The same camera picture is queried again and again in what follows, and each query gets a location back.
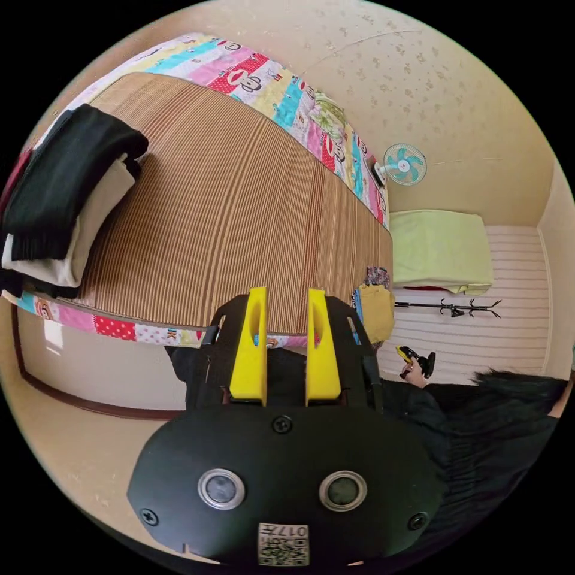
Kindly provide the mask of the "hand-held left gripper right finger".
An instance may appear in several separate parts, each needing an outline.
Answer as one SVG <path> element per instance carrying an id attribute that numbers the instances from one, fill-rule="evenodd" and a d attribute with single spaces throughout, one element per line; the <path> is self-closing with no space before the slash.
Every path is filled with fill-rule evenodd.
<path id="1" fill-rule="evenodd" d="M 308 290 L 306 404 L 333 402 L 341 384 L 325 292 Z"/>

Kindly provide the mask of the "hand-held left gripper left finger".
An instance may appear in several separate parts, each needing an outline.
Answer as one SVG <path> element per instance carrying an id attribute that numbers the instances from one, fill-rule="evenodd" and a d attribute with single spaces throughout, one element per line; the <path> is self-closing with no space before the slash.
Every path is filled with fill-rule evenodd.
<path id="1" fill-rule="evenodd" d="M 267 405 L 267 304 L 266 287 L 250 290 L 229 384 L 231 398 Z"/>

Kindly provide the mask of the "person's right hand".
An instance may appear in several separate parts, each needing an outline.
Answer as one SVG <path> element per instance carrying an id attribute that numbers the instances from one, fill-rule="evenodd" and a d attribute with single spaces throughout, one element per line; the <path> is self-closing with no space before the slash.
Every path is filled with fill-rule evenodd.
<path id="1" fill-rule="evenodd" d="M 421 389 L 428 384 L 428 380 L 423 375 L 422 368 L 417 361 L 406 363 L 400 372 L 400 377 L 405 382 Z"/>

